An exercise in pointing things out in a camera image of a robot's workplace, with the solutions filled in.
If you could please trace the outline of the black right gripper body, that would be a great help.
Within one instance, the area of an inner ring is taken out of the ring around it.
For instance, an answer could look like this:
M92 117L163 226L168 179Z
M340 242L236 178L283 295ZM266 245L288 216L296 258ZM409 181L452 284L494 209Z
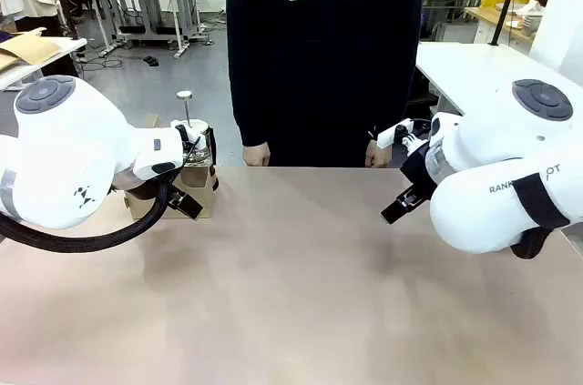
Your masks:
M429 150L429 142L424 142L413 151L401 167L401 172L411 182L404 192L405 203L423 203L430 200L437 188L425 165L425 157Z

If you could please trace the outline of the person's left hand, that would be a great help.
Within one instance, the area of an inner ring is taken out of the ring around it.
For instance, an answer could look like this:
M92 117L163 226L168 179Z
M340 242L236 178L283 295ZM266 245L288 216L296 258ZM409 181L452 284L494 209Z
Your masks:
M380 148L377 142L370 140L365 153L366 168L387 168L393 157L392 147Z

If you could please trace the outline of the person's right hand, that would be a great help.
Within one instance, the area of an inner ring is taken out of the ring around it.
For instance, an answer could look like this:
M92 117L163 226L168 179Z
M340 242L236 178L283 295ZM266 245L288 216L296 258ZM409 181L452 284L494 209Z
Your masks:
M248 167L267 167L270 163L271 151L267 143L253 147L244 147L242 156Z

